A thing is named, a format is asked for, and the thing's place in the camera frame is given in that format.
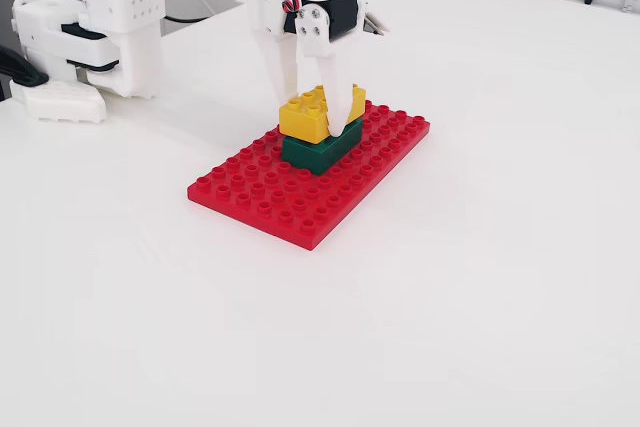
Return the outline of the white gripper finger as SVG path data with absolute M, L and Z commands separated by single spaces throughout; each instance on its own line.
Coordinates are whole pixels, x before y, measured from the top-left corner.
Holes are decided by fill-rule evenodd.
M 351 35 L 329 39 L 329 14 L 320 5 L 304 5 L 295 20 L 302 54 L 317 60 L 327 102 L 329 132 L 339 137 L 351 112 L 351 77 L 347 50 Z
M 279 104 L 287 104 L 298 96 L 297 37 L 294 34 L 274 34 L 267 30 L 252 30 L 263 55 L 265 66 Z

